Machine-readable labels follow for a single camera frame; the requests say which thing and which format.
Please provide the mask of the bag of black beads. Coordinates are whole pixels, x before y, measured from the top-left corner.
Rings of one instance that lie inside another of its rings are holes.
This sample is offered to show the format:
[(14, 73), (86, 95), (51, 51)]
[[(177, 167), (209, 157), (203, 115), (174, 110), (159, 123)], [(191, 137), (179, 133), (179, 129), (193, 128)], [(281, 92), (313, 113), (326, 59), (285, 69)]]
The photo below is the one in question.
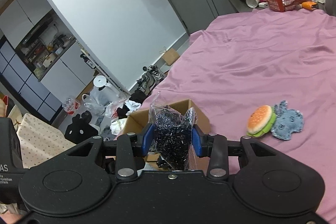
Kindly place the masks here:
[(172, 170), (189, 168), (189, 148), (197, 114), (187, 106), (180, 111), (167, 104), (158, 92), (149, 107), (149, 122), (155, 125), (156, 151)]

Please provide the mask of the hamburger plush toy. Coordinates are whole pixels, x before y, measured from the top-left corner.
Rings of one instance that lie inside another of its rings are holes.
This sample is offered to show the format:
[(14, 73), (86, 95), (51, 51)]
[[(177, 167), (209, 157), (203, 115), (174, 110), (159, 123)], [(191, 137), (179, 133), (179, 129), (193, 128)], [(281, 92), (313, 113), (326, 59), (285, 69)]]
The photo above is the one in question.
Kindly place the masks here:
[(276, 114), (269, 105), (258, 107), (249, 117), (247, 122), (247, 136), (260, 138), (270, 132), (276, 121)]

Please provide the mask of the blue denim plush toy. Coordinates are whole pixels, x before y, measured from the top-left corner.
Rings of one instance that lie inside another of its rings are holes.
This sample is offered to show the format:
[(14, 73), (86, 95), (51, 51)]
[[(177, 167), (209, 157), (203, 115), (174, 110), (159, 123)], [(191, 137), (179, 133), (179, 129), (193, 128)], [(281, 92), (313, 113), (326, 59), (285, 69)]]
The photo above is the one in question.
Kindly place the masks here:
[(288, 108), (286, 100), (273, 106), (276, 120), (270, 130), (273, 137), (289, 141), (293, 133), (299, 133), (303, 130), (304, 119), (300, 111)]

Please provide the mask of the brown cardboard box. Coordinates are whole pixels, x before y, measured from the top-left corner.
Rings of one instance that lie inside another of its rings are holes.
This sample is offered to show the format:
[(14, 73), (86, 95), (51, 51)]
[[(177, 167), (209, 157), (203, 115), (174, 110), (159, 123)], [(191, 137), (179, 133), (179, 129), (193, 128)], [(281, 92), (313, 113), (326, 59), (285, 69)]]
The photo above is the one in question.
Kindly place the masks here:
[(122, 133), (145, 134), (140, 152), (149, 157), (158, 154), (164, 161), (160, 168), (198, 169), (196, 147), (192, 146), (193, 129), (204, 134), (211, 131), (210, 121), (192, 100), (165, 105), (154, 100), (148, 109), (131, 113)]

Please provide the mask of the dotted beige cloth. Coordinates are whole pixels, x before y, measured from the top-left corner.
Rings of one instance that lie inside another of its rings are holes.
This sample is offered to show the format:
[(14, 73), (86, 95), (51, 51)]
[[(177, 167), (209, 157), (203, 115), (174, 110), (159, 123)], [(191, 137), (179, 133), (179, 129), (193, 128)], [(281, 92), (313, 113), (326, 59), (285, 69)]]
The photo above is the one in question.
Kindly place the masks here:
[(63, 133), (33, 115), (10, 116), (20, 145), (24, 168), (37, 166), (75, 146)]

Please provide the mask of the black dotted bag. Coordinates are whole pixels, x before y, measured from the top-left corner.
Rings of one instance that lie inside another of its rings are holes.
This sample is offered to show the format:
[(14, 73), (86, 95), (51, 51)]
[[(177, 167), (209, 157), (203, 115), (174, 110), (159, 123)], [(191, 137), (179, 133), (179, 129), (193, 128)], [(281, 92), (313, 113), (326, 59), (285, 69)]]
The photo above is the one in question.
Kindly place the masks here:
[(72, 117), (72, 123), (67, 126), (65, 138), (75, 144), (79, 144), (89, 138), (98, 135), (98, 130), (90, 125), (92, 114), (85, 111)]

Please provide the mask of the black clothes pile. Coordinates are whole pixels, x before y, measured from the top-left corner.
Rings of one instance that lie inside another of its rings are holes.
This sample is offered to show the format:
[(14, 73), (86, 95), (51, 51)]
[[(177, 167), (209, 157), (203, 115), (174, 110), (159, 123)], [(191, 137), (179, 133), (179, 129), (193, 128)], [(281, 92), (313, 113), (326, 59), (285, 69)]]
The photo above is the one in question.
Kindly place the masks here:
[(121, 107), (117, 108), (116, 113), (118, 119), (127, 118), (130, 113), (137, 111), (147, 97), (148, 95), (141, 90), (133, 92), (130, 98), (126, 100)]

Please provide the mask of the white plastic bag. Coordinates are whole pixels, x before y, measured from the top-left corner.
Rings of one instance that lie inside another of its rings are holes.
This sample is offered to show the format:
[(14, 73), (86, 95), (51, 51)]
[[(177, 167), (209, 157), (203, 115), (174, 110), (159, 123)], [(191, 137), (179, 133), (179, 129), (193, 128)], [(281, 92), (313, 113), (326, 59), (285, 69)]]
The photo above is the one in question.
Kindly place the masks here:
[(94, 115), (103, 115), (110, 103), (109, 99), (100, 92), (83, 94), (81, 98), (84, 106)]

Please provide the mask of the white electric kettle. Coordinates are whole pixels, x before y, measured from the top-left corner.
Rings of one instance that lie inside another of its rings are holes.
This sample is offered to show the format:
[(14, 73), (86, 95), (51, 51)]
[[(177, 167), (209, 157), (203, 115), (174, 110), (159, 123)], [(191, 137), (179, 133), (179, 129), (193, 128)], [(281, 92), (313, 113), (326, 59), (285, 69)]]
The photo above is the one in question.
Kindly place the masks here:
[(93, 97), (98, 104), (106, 106), (116, 100), (116, 93), (112, 89), (112, 85), (108, 82), (105, 76), (96, 76), (93, 79), (93, 85)]

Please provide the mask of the red white bottle pack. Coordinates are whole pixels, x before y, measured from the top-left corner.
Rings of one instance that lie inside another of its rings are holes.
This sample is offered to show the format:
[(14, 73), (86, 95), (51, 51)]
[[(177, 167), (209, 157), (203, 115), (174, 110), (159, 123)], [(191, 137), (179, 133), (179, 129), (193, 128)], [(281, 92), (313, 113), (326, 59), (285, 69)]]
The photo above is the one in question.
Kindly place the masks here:
[(80, 102), (75, 97), (70, 96), (63, 102), (62, 106), (67, 114), (73, 115), (80, 107)]

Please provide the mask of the pair of sneakers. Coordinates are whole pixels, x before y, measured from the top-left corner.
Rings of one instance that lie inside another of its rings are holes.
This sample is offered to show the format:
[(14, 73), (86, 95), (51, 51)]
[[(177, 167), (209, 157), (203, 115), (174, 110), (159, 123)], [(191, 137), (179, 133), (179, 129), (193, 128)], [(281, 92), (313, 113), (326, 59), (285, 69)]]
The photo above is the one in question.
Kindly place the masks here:
[(149, 95), (151, 91), (165, 79), (165, 74), (156, 65), (143, 67), (143, 74), (137, 80), (137, 90)]

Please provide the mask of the pink bed sheet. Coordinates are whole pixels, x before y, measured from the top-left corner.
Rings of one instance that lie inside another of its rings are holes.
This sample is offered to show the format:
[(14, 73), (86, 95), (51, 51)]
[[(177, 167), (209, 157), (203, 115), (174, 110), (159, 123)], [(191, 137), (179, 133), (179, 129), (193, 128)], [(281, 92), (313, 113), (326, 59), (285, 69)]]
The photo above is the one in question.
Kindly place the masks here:
[(216, 18), (153, 90), (165, 103), (192, 100), (211, 131), (230, 140), (246, 133), (261, 105), (288, 102), (303, 130), (262, 141), (315, 169), (326, 190), (318, 213), (335, 223), (335, 17), (322, 10), (268, 9)]

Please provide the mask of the small brown paper bag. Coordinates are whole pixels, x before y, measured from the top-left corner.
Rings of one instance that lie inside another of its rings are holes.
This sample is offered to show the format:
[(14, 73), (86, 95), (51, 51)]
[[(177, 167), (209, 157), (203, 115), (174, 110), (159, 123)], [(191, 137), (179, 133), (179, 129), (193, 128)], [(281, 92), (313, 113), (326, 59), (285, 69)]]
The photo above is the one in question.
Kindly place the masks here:
[(161, 55), (161, 58), (168, 66), (173, 65), (173, 63), (175, 63), (179, 57), (179, 53), (174, 48), (164, 50)]

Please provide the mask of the white kitchen cabinet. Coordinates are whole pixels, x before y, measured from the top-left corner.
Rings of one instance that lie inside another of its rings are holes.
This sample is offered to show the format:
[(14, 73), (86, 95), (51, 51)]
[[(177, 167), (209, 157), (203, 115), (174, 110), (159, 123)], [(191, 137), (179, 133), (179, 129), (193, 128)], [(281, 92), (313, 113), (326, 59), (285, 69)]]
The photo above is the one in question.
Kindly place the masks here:
[(97, 74), (47, 0), (1, 0), (1, 81), (29, 112), (52, 123)]

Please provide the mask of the orange small object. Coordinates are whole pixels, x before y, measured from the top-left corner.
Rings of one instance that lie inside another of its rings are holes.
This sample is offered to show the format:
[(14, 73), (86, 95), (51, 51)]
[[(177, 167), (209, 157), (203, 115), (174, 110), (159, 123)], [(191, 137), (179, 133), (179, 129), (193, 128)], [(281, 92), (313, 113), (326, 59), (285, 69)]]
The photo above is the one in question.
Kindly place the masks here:
[(318, 9), (318, 3), (312, 1), (302, 2), (301, 6), (303, 9), (310, 11)]

